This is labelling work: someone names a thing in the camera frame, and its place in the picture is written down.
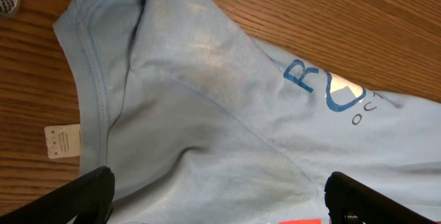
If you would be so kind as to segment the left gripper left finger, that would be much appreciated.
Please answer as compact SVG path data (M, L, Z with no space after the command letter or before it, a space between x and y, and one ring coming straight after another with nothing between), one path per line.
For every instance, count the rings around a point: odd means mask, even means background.
M101 166L37 200L5 214L3 224L106 224L112 213L115 177Z

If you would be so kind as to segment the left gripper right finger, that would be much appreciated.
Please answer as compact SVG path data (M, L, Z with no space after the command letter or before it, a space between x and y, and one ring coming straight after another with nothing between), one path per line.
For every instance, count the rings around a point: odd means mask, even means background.
M342 172L327 179L325 205L331 224L435 224Z

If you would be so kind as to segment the light blue t-shirt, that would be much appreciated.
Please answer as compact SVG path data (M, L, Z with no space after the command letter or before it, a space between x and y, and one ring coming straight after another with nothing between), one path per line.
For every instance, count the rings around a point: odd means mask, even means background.
M440 219L440 105L374 92L249 37L212 0L73 0L80 172L115 175L111 223L326 218L342 172Z

